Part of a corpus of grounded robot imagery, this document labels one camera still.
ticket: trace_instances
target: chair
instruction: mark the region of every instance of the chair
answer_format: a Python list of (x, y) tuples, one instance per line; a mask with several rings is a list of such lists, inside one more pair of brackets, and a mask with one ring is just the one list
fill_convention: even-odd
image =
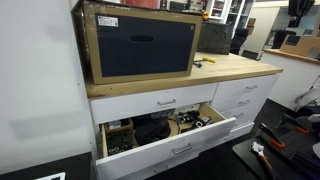
[(276, 34), (274, 35), (273, 39), (273, 45), (271, 49), (280, 49), (284, 39), (286, 38), (287, 35), (296, 35), (297, 33), (294, 31), (286, 31), (286, 30), (279, 30), (276, 31)]
[(248, 29), (236, 29), (234, 37), (231, 41), (230, 53), (239, 54), (242, 44), (247, 40), (249, 34)]

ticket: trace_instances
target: gray floor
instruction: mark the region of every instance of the gray floor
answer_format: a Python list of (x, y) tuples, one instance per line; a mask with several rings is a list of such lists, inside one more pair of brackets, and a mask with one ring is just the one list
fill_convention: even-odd
[(198, 158), (153, 176), (149, 180), (256, 179), (233, 154), (232, 147), (253, 136), (260, 122), (263, 122), (268, 127), (276, 126), (283, 113), (288, 113), (288, 109), (268, 99), (255, 119), (256, 124), (249, 134), (209, 149), (201, 153)]

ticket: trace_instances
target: open drawer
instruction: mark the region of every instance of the open drawer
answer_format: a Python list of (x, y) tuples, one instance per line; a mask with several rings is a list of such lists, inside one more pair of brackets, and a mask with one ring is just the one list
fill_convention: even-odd
[[(191, 153), (208, 142), (229, 135), (234, 126), (235, 118), (225, 119), (207, 103), (202, 103), (199, 111), (200, 116), (211, 116), (215, 123), (182, 134), (178, 134), (177, 125), (174, 122), (169, 123), (171, 134), (166, 139), (136, 147), (110, 157), (106, 157), (107, 153), (105, 152), (105, 157), (96, 161), (99, 179), (118, 179), (164, 160)], [(106, 151), (105, 131), (103, 127), (101, 129), (102, 136), (104, 136), (102, 137), (102, 146), (103, 150)]]

